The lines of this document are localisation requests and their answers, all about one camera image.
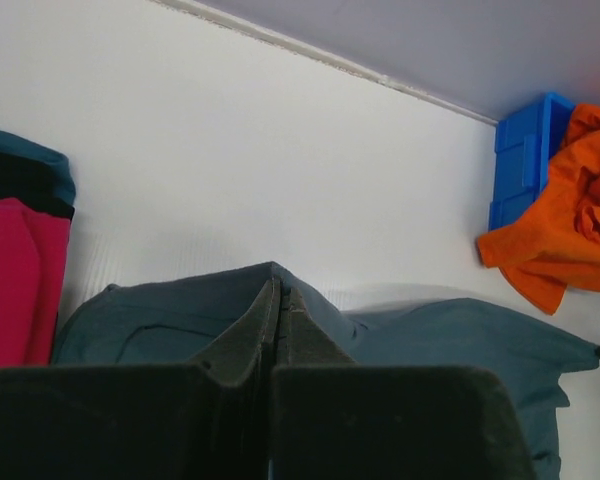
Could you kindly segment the blue plastic bin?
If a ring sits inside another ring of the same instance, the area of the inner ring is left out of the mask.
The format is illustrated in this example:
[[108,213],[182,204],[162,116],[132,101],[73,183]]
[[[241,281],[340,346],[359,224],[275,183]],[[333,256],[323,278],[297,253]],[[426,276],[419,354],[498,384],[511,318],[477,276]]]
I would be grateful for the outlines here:
[[516,222],[540,196],[548,183],[549,160],[561,145],[574,109],[572,101],[550,92],[498,123],[489,230]]

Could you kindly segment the orange t shirt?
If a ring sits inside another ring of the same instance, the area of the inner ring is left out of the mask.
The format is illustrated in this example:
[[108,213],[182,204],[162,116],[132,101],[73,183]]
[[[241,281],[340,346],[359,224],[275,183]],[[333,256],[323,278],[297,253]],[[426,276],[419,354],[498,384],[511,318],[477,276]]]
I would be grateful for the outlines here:
[[477,248],[484,266],[548,315],[568,288],[600,292],[600,106],[576,106],[544,191]]

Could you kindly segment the folded dark t shirt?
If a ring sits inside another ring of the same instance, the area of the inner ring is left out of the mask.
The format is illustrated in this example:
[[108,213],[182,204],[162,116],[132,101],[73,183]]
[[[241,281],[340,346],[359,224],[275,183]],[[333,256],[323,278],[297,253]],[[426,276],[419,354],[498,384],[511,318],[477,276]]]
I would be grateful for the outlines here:
[[9,198],[36,212],[71,220],[76,186],[68,158],[0,130],[0,200]]

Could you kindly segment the folded pink t shirt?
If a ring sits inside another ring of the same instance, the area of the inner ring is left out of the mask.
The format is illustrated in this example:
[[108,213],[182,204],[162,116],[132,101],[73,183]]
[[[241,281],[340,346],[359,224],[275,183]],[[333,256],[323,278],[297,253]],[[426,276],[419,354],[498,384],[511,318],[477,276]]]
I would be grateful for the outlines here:
[[50,360],[70,226],[0,200],[0,368]]

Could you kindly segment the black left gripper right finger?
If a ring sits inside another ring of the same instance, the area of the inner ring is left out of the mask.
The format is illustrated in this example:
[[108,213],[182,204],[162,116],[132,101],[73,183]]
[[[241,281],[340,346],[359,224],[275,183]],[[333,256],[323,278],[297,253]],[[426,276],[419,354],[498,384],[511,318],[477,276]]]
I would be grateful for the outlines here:
[[500,379],[472,366],[369,366],[292,290],[271,384],[276,479],[531,479]]

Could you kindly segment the grey blue t shirt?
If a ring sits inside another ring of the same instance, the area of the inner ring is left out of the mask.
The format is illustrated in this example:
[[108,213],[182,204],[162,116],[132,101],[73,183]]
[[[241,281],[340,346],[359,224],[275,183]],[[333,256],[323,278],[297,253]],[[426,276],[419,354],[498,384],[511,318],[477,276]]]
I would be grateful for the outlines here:
[[344,312],[281,265],[131,287],[109,285],[83,303],[58,334],[58,365],[185,361],[206,348],[277,278],[297,289],[312,320],[356,362],[369,366],[459,365],[486,369],[505,385],[541,479],[561,471],[556,412],[567,407],[565,373],[594,370],[595,346],[514,310],[471,298],[377,312]]

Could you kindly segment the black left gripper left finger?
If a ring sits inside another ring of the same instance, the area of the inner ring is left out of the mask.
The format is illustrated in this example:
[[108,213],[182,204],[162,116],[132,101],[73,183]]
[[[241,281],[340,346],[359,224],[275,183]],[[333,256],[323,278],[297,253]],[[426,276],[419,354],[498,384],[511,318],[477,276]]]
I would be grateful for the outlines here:
[[278,283],[183,363],[0,370],[0,479],[264,479]]

